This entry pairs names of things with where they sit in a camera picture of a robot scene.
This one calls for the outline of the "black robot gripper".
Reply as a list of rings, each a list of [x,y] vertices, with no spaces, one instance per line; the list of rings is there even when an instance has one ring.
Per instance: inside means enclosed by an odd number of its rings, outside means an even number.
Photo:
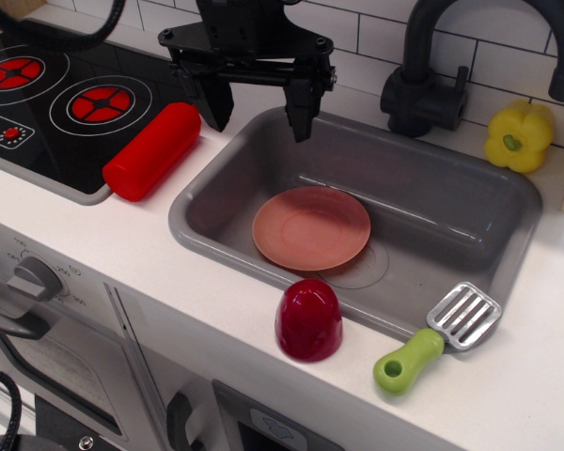
[[[187,101],[222,132],[234,100],[229,81],[285,86],[285,111],[296,143],[311,136],[321,92],[331,91],[333,41],[293,23],[294,1],[198,1],[201,21],[164,29],[159,43],[180,70]]]

